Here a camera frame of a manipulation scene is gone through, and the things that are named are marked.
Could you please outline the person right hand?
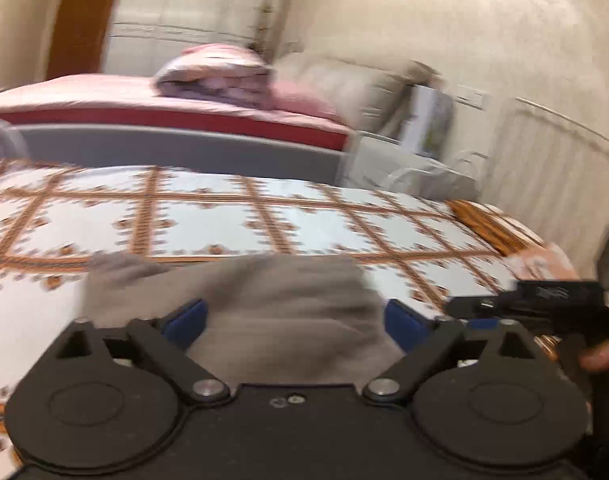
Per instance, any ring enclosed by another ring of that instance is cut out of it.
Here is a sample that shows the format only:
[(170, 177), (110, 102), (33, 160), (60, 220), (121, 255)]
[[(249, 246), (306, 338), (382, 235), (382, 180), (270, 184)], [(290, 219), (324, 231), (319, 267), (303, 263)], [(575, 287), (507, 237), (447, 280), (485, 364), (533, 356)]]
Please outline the person right hand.
[(580, 364), (590, 373), (609, 372), (609, 340), (583, 353)]

